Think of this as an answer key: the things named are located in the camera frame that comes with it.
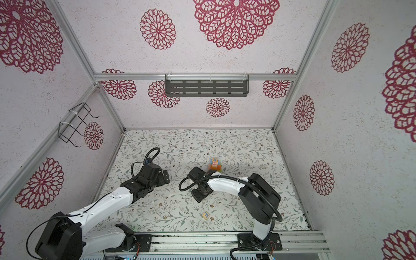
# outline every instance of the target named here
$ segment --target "black joint housing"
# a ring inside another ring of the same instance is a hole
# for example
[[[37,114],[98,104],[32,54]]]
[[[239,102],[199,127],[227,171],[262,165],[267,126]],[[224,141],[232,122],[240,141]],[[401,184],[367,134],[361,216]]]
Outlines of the black joint housing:
[[[277,208],[281,201],[279,193],[277,193],[260,175],[253,173],[248,181],[263,193],[271,204]],[[262,224],[269,224],[272,220],[273,209],[260,196],[256,196],[253,190],[247,186],[240,189],[238,196],[246,206],[248,212]]]
[[[123,230],[123,232],[126,234],[126,237],[124,238],[123,242],[117,248],[121,249],[121,250],[124,250],[124,251],[130,250],[134,246],[134,240],[135,240],[134,231],[131,230],[128,226],[126,226],[125,224],[122,224],[122,223],[116,224],[116,227]]]
[[[188,174],[187,177],[190,178],[191,181],[196,182],[204,177],[211,176],[215,171],[209,170],[208,172],[204,172],[198,167],[194,167]],[[212,193],[212,189],[208,185],[208,181],[200,182],[198,187],[191,191],[191,195],[196,200],[196,202],[201,203],[203,199],[208,197]]]
[[[130,193],[133,194],[134,203],[152,192],[155,187],[168,183],[170,183],[168,171],[163,171],[157,164],[147,163],[143,165],[136,176],[123,182],[120,186],[130,190]]]
[[[81,227],[62,212],[54,214],[51,219],[37,242],[35,252],[42,259],[78,260],[84,246]]]

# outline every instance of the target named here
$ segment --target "floral tablecloth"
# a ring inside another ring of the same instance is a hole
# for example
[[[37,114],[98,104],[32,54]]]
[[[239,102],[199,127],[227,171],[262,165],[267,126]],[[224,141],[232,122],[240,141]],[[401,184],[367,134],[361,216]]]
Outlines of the floral tablecloth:
[[[169,172],[171,182],[112,214],[92,231],[116,223],[136,232],[252,230],[253,218],[237,196],[213,192],[197,203],[191,190],[179,191],[186,174],[194,166],[206,171],[213,156],[220,158],[223,174],[258,173],[280,193],[283,222],[277,222],[275,230],[309,229],[270,129],[128,131],[101,194],[128,180],[131,164],[142,161],[153,147],[161,149],[154,163]],[[135,174],[140,166],[135,164]]]

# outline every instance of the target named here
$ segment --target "mounting plate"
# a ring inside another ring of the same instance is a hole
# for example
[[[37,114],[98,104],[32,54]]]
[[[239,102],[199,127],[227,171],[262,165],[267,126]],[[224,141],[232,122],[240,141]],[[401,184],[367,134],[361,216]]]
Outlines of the mounting plate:
[[[242,247],[253,245],[254,242],[252,242],[251,239],[252,239],[251,234],[246,234],[246,233],[237,234],[238,247],[242,248]],[[266,242],[264,242],[263,245],[260,245],[256,248],[244,249],[242,251],[253,251],[253,250],[271,251],[272,245],[273,245],[274,251],[281,251],[283,249],[279,234],[272,233],[269,239]]]
[[[137,242],[140,244],[139,252],[149,252],[152,244],[152,235],[134,235]],[[107,253],[122,252],[118,248],[108,248],[105,250]],[[131,252],[137,252],[137,247],[134,247]]]

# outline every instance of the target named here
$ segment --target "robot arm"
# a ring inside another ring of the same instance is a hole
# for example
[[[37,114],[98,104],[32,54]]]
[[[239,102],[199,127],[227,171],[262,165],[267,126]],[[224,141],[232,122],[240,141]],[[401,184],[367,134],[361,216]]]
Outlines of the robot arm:
[[[186,188],[181,184],[186,179],[194,183]],[[266,238],[272,229],[273,213],[277,216],[277,221],[282,221],[282,217],[277,208],[281,201],[277,193],[260,175],[253,173],[250,177],[235,178],[221,175],[219,172],[204,172],[200,168],[194,167],[187,178],[182,180],[179,185],[181,191],[185,191],[198,184],[198,187],[191,191],[194,199],[200,203],[213,191],[222,191],[239,196],[246,206],[248,212],[254,220],[253,237],[255,241],[261,241]]]
[[[170,182],[168,172],[152,163],[156,155],[150,160],[147,160],[146,155],[145,164],[136,176],[123,182],[120,187],[98,201],[68,215],[62,212],[53,215],[47,222],[35,252],[42,259],[78,260],[107,248],[133,248],[134,231],[124,224],[94,233],[88,231],[117,210],[143,198],[155,187]]]

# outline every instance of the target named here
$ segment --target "aluminum rail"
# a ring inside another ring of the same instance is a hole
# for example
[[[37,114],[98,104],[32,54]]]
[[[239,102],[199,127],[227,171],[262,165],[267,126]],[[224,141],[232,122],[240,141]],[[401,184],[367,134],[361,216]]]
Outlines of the aluminum rail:
[[[192,81],[192,80],[224,80],[242,81],[250,76],[250,80],[288,80],[295,81],[296,74],[275,74],[275,73],[94,73],[97,81],[101,80],[165,80]]]
[[[136,233],[151,234],[150,251],[140,253],[140,256],[191,254],[204,255],[213,252],[229,254],[230,250],[238,247],[237,234],[250,232],[154,232]],[[275,231],[280,236],[283,250],[275,251],[284,253],[330,253],[329,246],[321,231]],[[236,251],[235,256],[247,253],[267,253],[268,251]],[[111,255],[127,255],[132,259],[136,252],[105,253]]]
[[[322,11],[321,17],[318,21],[318,24],[315,27],[315,31],[306,49],[305,55],[302,58],[299,69],[297,70],[297,75],[299,76],[292,83],[291,87],[289,88],[289,91],[286,94],[286,98],[283,102],[282,108],[280,109],[275,123],[273,124],[273,131],[278,131],[278,128],[280,127],[281,122],[285,117],[285,114],[287,113],[290,105],[293,103],[297,93],[298,86],[302,82],[302,79],[305,77],[307,69],[311,64],[312,57],[316,53],[318,45],[321,42],[326,32],[326,29],[328,28],[329,21],[331,20],[331,17],[334,14],[338,1],[339,0],[327,0],[324,10]]]

